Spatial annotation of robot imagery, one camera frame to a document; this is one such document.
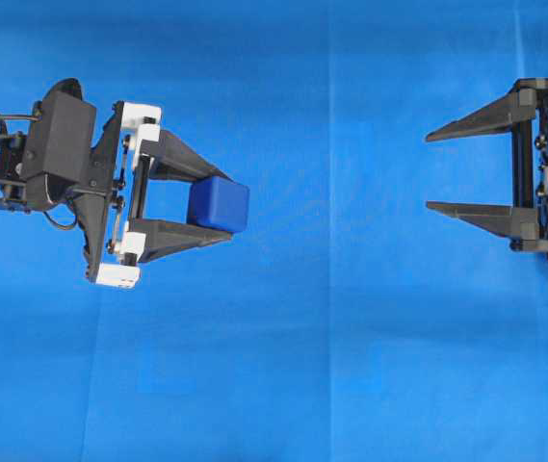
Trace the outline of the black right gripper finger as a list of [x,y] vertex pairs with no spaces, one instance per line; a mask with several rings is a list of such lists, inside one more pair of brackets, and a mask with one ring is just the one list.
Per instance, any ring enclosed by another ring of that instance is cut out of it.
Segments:
[[540,237],[536,208],[438,201],[428,201],[426,206],[502,238],[532,241]]
[[518,123],[535,118],[536,91],[513,91],[474,113],[426,135],[426,141],[444,141],[509,132]]

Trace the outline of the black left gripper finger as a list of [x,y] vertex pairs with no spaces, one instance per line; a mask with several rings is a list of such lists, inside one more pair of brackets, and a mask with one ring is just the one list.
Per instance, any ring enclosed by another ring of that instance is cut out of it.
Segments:
[[213,228],[161,219],[131,218],[129,230],[145,234],[140,263],[148,263],[184,250],[219,244],[232,239],[232,234]]
[[217,176],[231,181],[168,130],[161,130],[157,141],[143,141],[140,153],[152,159],[148,173],[152,180],[194,183]]

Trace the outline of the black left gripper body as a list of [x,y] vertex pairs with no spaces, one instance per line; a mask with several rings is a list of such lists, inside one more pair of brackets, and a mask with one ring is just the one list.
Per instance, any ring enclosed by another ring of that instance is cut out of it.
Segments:
[[[39,119],[39,104],[25,118],[30,125]],[[121,215],[124,207],[121,192],[126,162],[119,160],[117,154],[136,152],[141,141],[158,135],[161,115],[156,106],[118,101],[100,140],[91,141],[80,182],[70,187],[55,206],[66,206],[74,215],[75,226],[84,233],[86,277],[92,283],[131,289],[140,278],[137,261],[144,249],[145,235],[131,232],[121,220],[116,220],[112,231],[107,225],[109,215]],[[16,115],[0,115],[0,207],[48,216],[55,207],[41,212],[26,204],[25,182],[20,173],[29,129],[26,133],[10,132],[7,124],[16,119]]]

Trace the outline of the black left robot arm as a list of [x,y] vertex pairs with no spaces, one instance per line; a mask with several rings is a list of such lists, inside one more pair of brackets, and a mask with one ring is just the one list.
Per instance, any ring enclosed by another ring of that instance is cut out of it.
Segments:
[[[144,263],[229,241],[244,228],[244,188],[161,127],[156,106],[119,101],[92,136],[96,110],[65,93],[40,101],[27,132],[0,115],[0,210],[47,213],[64,205],[85,238],[86,277],[130,289]],[[147,218],[152,180],[190,185],[182,222]]]

